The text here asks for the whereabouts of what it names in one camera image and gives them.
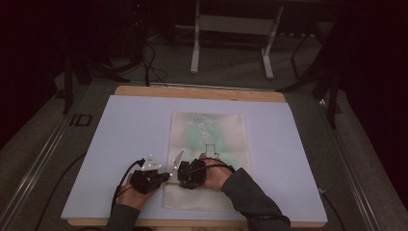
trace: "metal frame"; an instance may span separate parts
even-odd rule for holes
[[[191,59],[191,74],[198,73],[198,63],[200,57],[200,30],[219,31],[230,33],[246,33],[255,35],[268,36],[267,45],[261,49],[262,60],[264,63],[265,74],[268,79],[273,78],[272,67],[269,59],[270,47],[276,36],[276,31],[279,26],[279,21],[282,16],[284,7],[280,6],[275,18],[271,19],[256,19],[256,18],[241,18],[215,15],[200,15],[200,0],[195,1],[195,25],[194,25],[194,48],[192,50]]]

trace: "floor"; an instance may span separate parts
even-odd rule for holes
[[[177,35],[174,42],[154,33],[149,36],[144,57],[148,64],[152,62],[149,70],[151,85],[273,91],[296,81],[290,56],[299,43],[297,38],[276,38],[270,55],[275,78],[267,80],[259,51],[262,38],[220,39],[218,34],[204,35],[199,71],[191,75],[191,30],[179,29]],[[318,51],[319,43],[309,38],[296,56],[299,71],[305,70]],[[145,83],[145,73],[145,66],[140,65],[120,75],[130,79],[130,85],[140,86]],[[56,83],[63,88],[61,76],[56,78]],[[79,229],[61,220],[61,211],[81,166],[82,159],[78,158],[87,152],[106,101],[119,85],[94,73],[90,86],[75,85],[76,103],[68,115],[62,115],[64,101],[51,98],[1,150],[0,208],[2,213],[14,213],[10,217],[2,215],[2,230]],[[315,178],[325,187],[346,229],[404,230],[408,227],[406,211],[395,197],[370,141],[347,103],[346,94],[343,91],[339,94],[342,113],[336,115],[337,130],[328,128],[324,121],[308,123],[309,116],[324,117],[325,110],[313,100],[310,94],[313,86],[314,83],[286,96],[288,102],[295,105],[296,122],[304,124],[299,126],[299,134],[307,143],[305,150]],[[72,126],[69,122],[75,114],[92,115],[93,121],[88,127]],[[13,200],[18,186],[27,180],[26,173],[41,157],[43,161],[35,184],[27,186],[28,192],[20,193],[22,198]],[[326,200],[323,203],[329,222],[319,230],[343,230],[330,203]]]

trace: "table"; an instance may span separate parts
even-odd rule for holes
[[[287,107],[285,103],[285,98],[281,93],[276,92],[261,92],[261,91],[247,91],[247,90],[209,90],[209,89],[166,89],[166,88],[146,88],[146,87],[119,87],[115,96],[110,99],[108,102],[107,108],[101,118],[101,121],[98,125],[98,129],[93,138],[92,144],[89,147],[89,153],[81,167],[78,178],[75,182],[75,185],[72,189],[71,195],[65,204],[62,218],[67,219],[68,222],[72,225],[104,225],[107,221],[107,216],[109,215],[110,196],[115,190],[115,184],[117,184],[119,178],[123,174],[125,168],[127,168],[131,163],[130,160],[135,161],[135,158],[139,159],[139,154],[135,154],[135,150],[139,153],[149,153],[149,151],[154,151],[155,153],[166,153],[166,145],[162,145],[160,142],[155,142],[150,144],[149,141],[152,141],[152,136],[154,141],[163,141],[166,143],[168,139],[168,131],[164,129],[163,131],[155,132],[157,129],[156,126],[161,126],[157,124],[150,124],[149,128],[143,129],[143,125],[138,125],[140,130],[143,131],[147,137],[138,137],[137,132],[127,128],[131,128],[131,123],[126,116],[130,116],[133,120],[137,119],[134,117],[134,114],[121,113],[116,110],[115,107],[121,107],[118,104],[112,104],[112,101],[115,100],[124,100],[128,101],[123,107],[124,111],[135,112],[132,109],[132,105],[136,101],[134,97],[126,97],[126,95],[136,95],[141,96],[137,97],[138,99],[143,99],[143,103],[156,103],[151,107],[151,110],[158,107],[157,103],[160,103],[161,100],[166,100],[167,102],[172,102],[172,100],[182,100],[183,104],[177,103],[177,107],[189,107],[193,108],[196,103],[199,103],[199,108],[203,110],[209,110],[208,105],[200,102],[206,102],[210,104],[210,107],[213,105],[218,105],[222,107],[216,107],[214,112],[225,112],[226,110],[231,113],[239,111],[242,107],[250,107],[252,110],[250,113],[245,112],[247,121],[253,121],[254,116],[266,116],[274,117],[280,116],[279,112],[272,112],[275,115],[266,114],[263,110],[269,110],[265,107],[272,103],[277,107]],[[166,108],[160,108],[162,114],[166,113]],[[160,115],[156,112],[146,112],[146,115],[154,116]],[[119,120],[117,122],[110,122],[110,114],[118,116]],[[298,134],[290,134],[294,138],[287,137],[289,134],[285,134],[285,131],[290,129],[285,125],[294,126],[292,129],[296,129],[294,123],[288,124],[285,121],[293,121],[293,118],[289,116],[281,116],[282,121],[277,124],[277,127],[274,129],[279,130],[280,136],[284,139],[279,139],[274,137],[272,140],[265,142],[265,139],[259,139],[259,137],[254,136],[254,132],[258,131],[259,127],[254,127],[255,124],[248,125],[247,133],[250,143],[252,143],[251,154],[252,154],[252,163],[253,166],[258,168],[258,173],[254,173],[255,180],[260,184],[267,194],[274,194],[274,199],[280,206],[281,210],[289,216],[293,222],[292,227],[321,227],[324,223],[327,222],[327,217],[322,207],[321,200],[319,198],[318,189],[316,188],[316,183],[314,182],[313,175],[308,166],[308,162],[304,152],[294,153],[287,149],[283,148],[286,146],[298,146],[302,149],[301,141],[298,137]],[[129,137],[138,137],[137,140],[129,140]],[[119,140],[127,140],[123,143],[119,143]],[[101,145],[101,143],[110,142],[108,145]],[[139,143],[148,143],[149,145],[139,145],[137,148],[133,146],[135,142]],[[272,161],[277,160],[274,154],[262,154],[260,153],[260,147],[262,145],[276,145],[275,142],[282,143],[279,147],[282,147],[283,150],[276,150],[276,153],[285,153],[285,155],[280,156],[279,162]],[[156,156],[159,162],[166,162],[166,155]],[[265,175],[265,169],[269,167],[268,164],[277,163],[277,165],[271,167],[270,177],[262,177]],[[289,173],[284,174],[288,175],[285,181],[289,182],[289,187],[282,187],[282,184],[286,182],[278,182],[277,178],[285,178],[282,175],[279,175],[279,172],[283,172],[287,166],[281,165],[290,165],[290,171],[285,172]],[[296,173],[297,169],[302,169],[301,172]],[[296,178],[291,177],[291,172],[297,174]],[[105,174],[98,177],[89,177],[93,174]],[[309,184],[300,184],[299,182],[308,182]],[[270,182],[273,182],[276,187],[273,189],[270,186]],[[197,227],[244,227],[246,226],[246,221],[244,217],[236,212],[196,212],[196,211],[177,211],[169,210],[162,208],[163,205],[163,191],[158,191],[155,193],[152,198],[147,202],[143,211],[140,214],[140,219],[137,221],[139,226],[197,226]]]
[[[295,12],[295,13],[300,13],[301,17],[299,17],[299,15],[292,15],[292,17],[294,18],[298,17],[298,19],[296,20],[301,20],[301,22],[297,22],[295,24],[303,24],[302,26],[297,25],[297,26],[300,26],[300,28],[296,28],[296,31],[295,31],[295,33],[298,36],[301,36],[304,33],[306,34],[310,30],[310,27],[311,27],[310,25],[312,25],[313,23],[316,23],[317,20],[331,21],[333,18],[332,16],[328,16],[329,12],[333,11],[333,9],[341,8],[343,6],[344,0],[335,0],[335,1],[272,0],[272,1],[265,1],[264,2],[265,4],[269,4],[267,5],[267,7],[271,8],[270,15],[273,15],[273,19],[231,17],[231,16],[201,14],[200,13],[200,0],[195,0],[195,2],[196,3],[195,3],[195,22],[194,22],[194,46],[193,46],[192,58],[191,58],[191,74],[198,73],[199,54],[200,54],[200,42],[199,42],[200,31],[245,33],[245,34],[252,34],[252,35],[268,36],[267,44],[261,49],[261,57],[262,57],[266,77],[267,79],[271,80],[273,79],[273,72],[272,72],[272,67],[270,64],[269,53],[270,53],[270,48],[273,44],[274,38],[276,37],[278,26],[281,22],[281,19],[283,18],[282,15],[283,15],[284,9],[289,10],[294,6],[297,6],[298,8],[301,9],[301,11]],[[307,8],[319,8],[319,7],[326,7],[327,9],[321,9],[319,11],[312,10],[311,12],[308,12],[307,10]]]
[[[262,48],[261,55],[264,64],[265,74],[268,79],[272,79],[273,72],[272,67],[270,65],[269,51],[276,35],[282,11],[283,6],[280,6],[277,12],[275,13],[275,17],[273,20],[207,15],[200,14],[200,0],[196,0],[195,23],[194,23],[194,48],[192,50],[190,70],[191,74],[196,74],[198,72],[198,62],[200,55],[200,43],[199,43],[200,30],[206,30],[268,36],[268,43],[264,48]]]

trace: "gray carpet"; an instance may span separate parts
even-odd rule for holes
[[[227,42],[229,48],[219,48],[214,40],[203,41],[199,72],[190,75],[191,37],[180,37],[175,43],[150,44],[155,49],[155,59],[150,71],[151,80],[165,81],[168,86],[193,85],[224,88],[242,88],[254,90],[273,90],[285,87],[295,81],[290,65],[290,55],[299,42],[291,37],[278,37],[273,44],[270,55],[275,79],[266,80],[261,63],[259,42],[244,47],[235,42]],[[304,70],[319,50],[319,44],[310,38],[305,49],[297,57],[300,70]],[[149,61],[152,50],[146,48],[146,59]],[[131,79],[131,85],[143,84],[144,68],[123,74]],[[79,156],[86,153],[92,135],[97,127],[110,94],[115,92],[115,83],[105,78],[95,78],[87,92],[80,97],[80,104],[73,108],[72,114],[92,115],[89,127],[65,126],[63,135],[48,161],[42,175],[38,179],[27,201],[18,213],[11,230],[35,230],[41,211],[46,213],[39,230],[78,230],[65,220],[60,219],[64,204],[81,166],[79,160],[64,176],[59,187],[53,194],[53,188],[64,170]],[[310,95],[313,84],[305,86],[286,98],[293,110],[296,125],[317,183],[326,190],[326,195],[338,211],[346,230],[378,230],[369,227],[359,208],[358,199],[352,190],[344,169],[342,151],[348,153],[356,175],[364,188],[380,230],[406,230],[408,216],[396,196],[387,176],[379,164],[370,141],[361,128],[358,119],[346,101],[345,94],[339,95],[339,106],[342,114],[338,114],[337,131],[333,131],[324,120],[322,108]],[[71,120],[71,116],[61,115],[64,103],[61,99],[50,101],[27,123],[27,125],[1,150],[0,155],[0,206],[1,212],[12,199],[13,192],[29,169],[41,149],[47,144],[53,129],[62,120]],[[342,230],[339,220],[332,207],[322,199],[328,215],[328,223],[319,230]]]

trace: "dark background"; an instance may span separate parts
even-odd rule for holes
[[[407,207],[408,5],[405,1],[363,4],[343,12],[337,45],[328,50],[346,54],[348,64],[342,89]],[[151,0],[151,7],[149,23],[166,30],[170,37],[172,30],[168,28],[172,24],[193,25],[191,0]],[[56,93],[53,78],[64,70],[66,52],[62,28],[76,28],[74,35],[84,45],[80,45],[81,50],[96,60],[106,58],[106,41],[94,40],[101,28],[95,24],[93,14],[86,13],[92,12],[90,1],[9,0],[0,9],[2,147]],[[245,8],[224,8],[223,12],[228,13],[228,9],[230,14],[254,14],[254,10]],[[279,30],[298,30],[295,22],[310,18],[302,12],[299,7],[285,11]],[[260,10],[255,14],[263,17],[264,13]]]

